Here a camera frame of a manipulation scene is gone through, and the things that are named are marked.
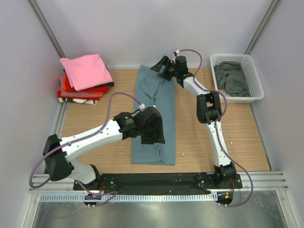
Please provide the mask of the blue-grey t shirt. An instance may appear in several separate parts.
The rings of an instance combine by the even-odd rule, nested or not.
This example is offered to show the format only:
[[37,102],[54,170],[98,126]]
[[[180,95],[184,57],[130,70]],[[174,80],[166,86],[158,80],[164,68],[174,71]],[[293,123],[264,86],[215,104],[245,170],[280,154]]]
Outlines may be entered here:
[[175,85],[147,66],[140,66],[135,98],[146,109],[136,115],[148,131],[132,142],[131,162],[136,164],[175,165]]

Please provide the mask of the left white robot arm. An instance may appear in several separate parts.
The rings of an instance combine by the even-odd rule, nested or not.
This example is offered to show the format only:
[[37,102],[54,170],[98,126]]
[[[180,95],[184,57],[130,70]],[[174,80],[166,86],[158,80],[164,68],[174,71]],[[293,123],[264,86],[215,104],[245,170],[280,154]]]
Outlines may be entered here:
[[105,124],[86,132],[58,138],[48,137],[43,155],[51,181],[71,178],[90,190],[101,184],[101,176],[94,165],[86,165],[77,158],[86,152],[109,143],[140,137],[143,144],[165,143],[162,115],[149,106],[137,114],[121,112]]

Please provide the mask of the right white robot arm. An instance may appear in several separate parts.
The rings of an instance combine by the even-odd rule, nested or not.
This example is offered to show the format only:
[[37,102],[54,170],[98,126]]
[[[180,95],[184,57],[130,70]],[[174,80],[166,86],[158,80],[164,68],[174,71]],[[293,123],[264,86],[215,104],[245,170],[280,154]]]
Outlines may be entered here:
[[191,73],[185,56],[177,56],[174,60],[163,56],[150,70],[158,73],[161,78],[170,81],[173,77],[184,89],[196,97],[196,116],[206,127],[214,151],[214,182],[219,188],[230,186],[237,172],[230,158],[221,128],[220,94],[203,86]]

